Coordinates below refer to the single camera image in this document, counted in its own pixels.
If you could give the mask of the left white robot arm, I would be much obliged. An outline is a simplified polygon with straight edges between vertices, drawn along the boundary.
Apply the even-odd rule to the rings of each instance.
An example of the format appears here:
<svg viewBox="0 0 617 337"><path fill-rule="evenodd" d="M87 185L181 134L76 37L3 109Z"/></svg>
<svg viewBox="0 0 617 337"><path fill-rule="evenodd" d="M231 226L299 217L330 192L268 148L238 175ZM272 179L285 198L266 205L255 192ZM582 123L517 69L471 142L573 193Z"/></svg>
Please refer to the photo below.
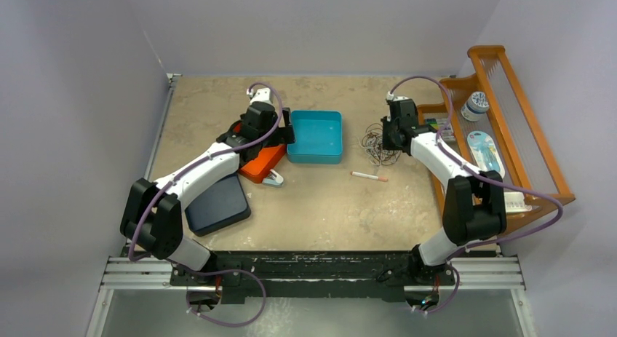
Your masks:
<svg viewBox="0 0 617 337"><path fill-rule="evenodd" d="M119 231L132 246L161 260L188 267L198 285L217 275L212 253L185 235L183 215L203 192L256 159L264 148L290 144L295 133L288 107L253 101L247 111L200 156L179 170L149 181L140 178L129 192Z"/></svg>

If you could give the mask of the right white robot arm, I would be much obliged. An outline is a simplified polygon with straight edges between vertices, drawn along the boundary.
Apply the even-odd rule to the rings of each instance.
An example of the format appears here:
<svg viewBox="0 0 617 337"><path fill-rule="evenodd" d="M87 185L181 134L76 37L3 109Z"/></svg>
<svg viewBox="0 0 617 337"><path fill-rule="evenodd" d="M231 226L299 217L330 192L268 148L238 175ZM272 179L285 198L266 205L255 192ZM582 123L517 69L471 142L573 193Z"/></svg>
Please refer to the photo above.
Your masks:
<svg viewBox="0 0 617 337"><path fill-rule="evenodd" d="M395 97L386 103L389 115L381 120L383 147L421 162L445 190L442 228L417 247L419 258L408 265L410 278L425 284L455 251L506 230L503 179L495 170L468 163L438 137L437 130L420 124L413 100Z"/></svg>

